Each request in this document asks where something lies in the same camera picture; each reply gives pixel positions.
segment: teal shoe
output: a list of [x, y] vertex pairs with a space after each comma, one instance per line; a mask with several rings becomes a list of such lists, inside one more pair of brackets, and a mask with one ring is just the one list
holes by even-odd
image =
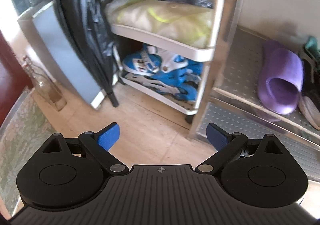
[[307, 43], [303, 46], [305, 53], [315, 61], [315, 71], [320, 73], [320, 49], [318, 49], [317, 39], [309, 36]]

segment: glass bottle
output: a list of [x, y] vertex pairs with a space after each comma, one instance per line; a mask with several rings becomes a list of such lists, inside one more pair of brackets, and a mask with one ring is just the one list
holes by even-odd
[[33, 86], [44, 98], [44, 100], [52, 105], [57, 111], [63, 109], [67, 104], [67, 101], [61, 94], [61, 91], [58, 89], [58, 87], [52, 82], [52, 80], [50, 80], [50, 78], [46, 74], [43, 75], [35, 72], [33, 67], [27, 62], [25, 62], [22, 67], [30, 76]]
[[26, 62], [26, 63], [34, 70], [35, 73], [40, 74], [40, 75], [42, 75], [42, 76], [45, 76], [45, 77], [50, 81], [51, 85], [53, 85], [53, 86], [56, 88], [56, 90], [61, 94], [61, 96], [63, 96], [61, 90], [60, 90], [60, 89], [58, 88], [58, 86], [51, 80], [51, 78], [48, 76], [48, 74], [47, 74], [41, 67], [33, 64], [32, 60], [30, 59], [30, 57], [29, 57], [28, 55], [23, 56], [23, 57], [22, 57], [22, 60], [23, 60], [24, 62]]

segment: stainless steel shoe rack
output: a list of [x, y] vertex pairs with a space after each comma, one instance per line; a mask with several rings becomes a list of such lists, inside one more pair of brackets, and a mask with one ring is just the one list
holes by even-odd
[[238, 26], [243, 0], [225, 0], [215, 54], [189, 138], [205, 140], [205, 127], [214, 122], [249, 138], [274, 133], [312, 180], [320, 181], [320, 131], [297, 109], [279, 115], [266, 109], [256, 94], [262, 66], [262, 42], [267, 39]]

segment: crosshair logo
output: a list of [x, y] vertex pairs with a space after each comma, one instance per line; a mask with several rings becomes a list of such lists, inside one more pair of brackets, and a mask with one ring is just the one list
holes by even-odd
[[159, 168], [157, 171], [163, 173], [163, 172], [166, 171], [166, 169], [164, 169], [163, 167], [161, 167], [161, 168]]

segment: shoe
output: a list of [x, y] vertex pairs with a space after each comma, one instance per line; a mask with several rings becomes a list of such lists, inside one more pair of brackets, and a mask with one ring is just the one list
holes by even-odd
[[195, 101], [201, 65], [154, 46], [144, 44], [143, 50], [123, 60], [124, 77], [159, 94], [171, 94], [181, 101]]
[[308, 49], [299, 53], [304, 68], [303, 87], [299, 109], [309, 123], [317, 130], [320, 130], [320, 82], [317, 62], [310, 57]]
[[303, 45], [304, 52], [315, 62], [315, 70], [320, 72], [320, 50], [318, 49], [317, 39], [309, 36], [307, 43]]
[[143, 44], [143, 49], [126, 56], [122, 65], [127, 72], [153, 76], [158, 71], [169, 73], [184, 68], [188, 65], [188, 60], [168, 50]]
[[278, 114], [293, 112], [303, 84], [300, 58], [275, 40], [263, 44], [264, 62], [258, 79], [258, 97], [263, 105]]

